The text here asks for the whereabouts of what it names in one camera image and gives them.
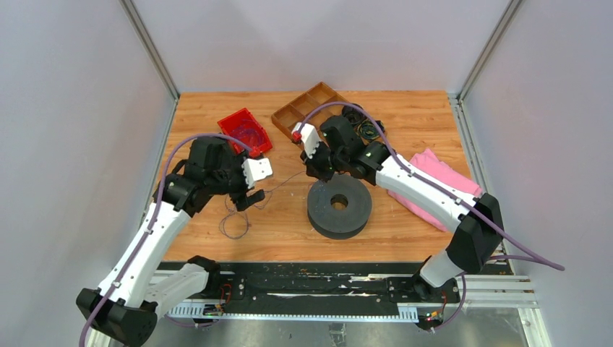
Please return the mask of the black cable spool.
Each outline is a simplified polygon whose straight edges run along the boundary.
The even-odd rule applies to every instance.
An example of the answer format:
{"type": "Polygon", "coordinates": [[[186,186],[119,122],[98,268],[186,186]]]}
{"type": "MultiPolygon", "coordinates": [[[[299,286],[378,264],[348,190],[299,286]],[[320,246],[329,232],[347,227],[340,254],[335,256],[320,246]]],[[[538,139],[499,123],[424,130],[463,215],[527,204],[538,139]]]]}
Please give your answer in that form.
{"type": "Polygon", "coordinates": [[[358,179],[336,174],[317,180],[306,199],[307,217],[319,234],[329,239],[349,239],[359,234],[372,213],[369,190],[358,179]]]}

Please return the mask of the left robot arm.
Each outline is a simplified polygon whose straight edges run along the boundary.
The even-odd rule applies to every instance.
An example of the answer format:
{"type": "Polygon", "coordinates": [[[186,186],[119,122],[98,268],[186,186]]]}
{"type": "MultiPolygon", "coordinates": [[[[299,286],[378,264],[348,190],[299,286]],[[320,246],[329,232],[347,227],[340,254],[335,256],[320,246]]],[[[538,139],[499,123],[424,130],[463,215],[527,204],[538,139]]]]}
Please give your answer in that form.
{"type": "Polygon", "coordinates": [[[97,288],[84,288],[77,297],[86,319],[81,346],[95,333],[125,346],[142,346],[159,320],[183,300],[196,293],[205,299],[220,293],[218,263],[201,256],[156,285],[150,281],[174,239],[214,196],[230,197],[239,211],[265,198],[255,184],[272,176],[269,159],[247,144],[235,153],[236,143],[225,134],[195,134],[183,140],[190,147],[187,159],[164,164],[130,245],[97,288]]]}

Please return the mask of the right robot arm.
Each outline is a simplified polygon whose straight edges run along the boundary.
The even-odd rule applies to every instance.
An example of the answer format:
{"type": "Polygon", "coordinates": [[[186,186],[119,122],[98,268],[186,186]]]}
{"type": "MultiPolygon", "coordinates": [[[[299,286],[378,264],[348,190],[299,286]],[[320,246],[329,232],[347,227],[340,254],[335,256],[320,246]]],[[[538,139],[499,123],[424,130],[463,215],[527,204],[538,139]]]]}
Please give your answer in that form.
{"type": "Polygon", "coordinates": [[[478,274],[489,261],[502,237],[498,199],[488,193],[475,196],[442,183],[394,153],[381,142],[365,145],[342,116],[332,116],[318,131],[297,123],[291,138],[301,142],[301,159],[308,176],[329,181],[347,173],[373,186],[398,193],[430,214],[453,233],[447,248],[428,258],[413,281],[413,292],[432,301],[442,285],[462,273],[478,274]]]}

